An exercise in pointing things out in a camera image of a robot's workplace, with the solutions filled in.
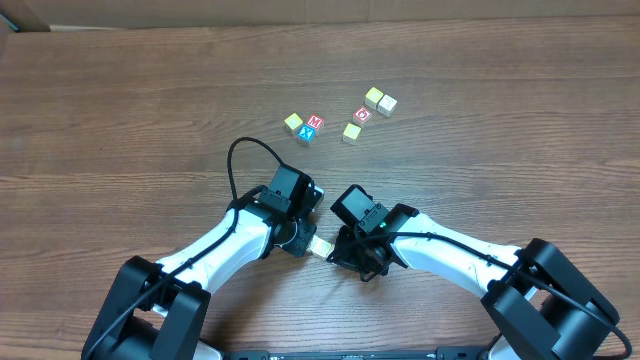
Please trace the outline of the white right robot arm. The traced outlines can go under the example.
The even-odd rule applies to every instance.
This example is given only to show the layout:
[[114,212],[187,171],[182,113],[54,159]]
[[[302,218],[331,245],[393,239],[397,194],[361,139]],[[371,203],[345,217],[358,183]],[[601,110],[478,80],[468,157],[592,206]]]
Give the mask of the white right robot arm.
[[593,359],[617,310],[553,244],[484,242],[398,204],[334,204],[343,222],[332,262],[364,282],[396,263],[439,275],[479,297],[501,337],[491,359]]

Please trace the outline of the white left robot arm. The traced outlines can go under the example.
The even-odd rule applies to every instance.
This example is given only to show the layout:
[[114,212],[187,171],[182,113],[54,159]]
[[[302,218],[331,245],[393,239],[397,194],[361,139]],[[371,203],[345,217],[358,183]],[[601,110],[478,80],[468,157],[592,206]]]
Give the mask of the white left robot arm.
[[233,200],[212,230],[155,262],[119,269],[89,332],[84,359],[219,359],[200,334],[211,296],[238,270],[279,247],[303,256],[315,234],[308,216],[324,192],[307,184],[286,194],[258,186]]

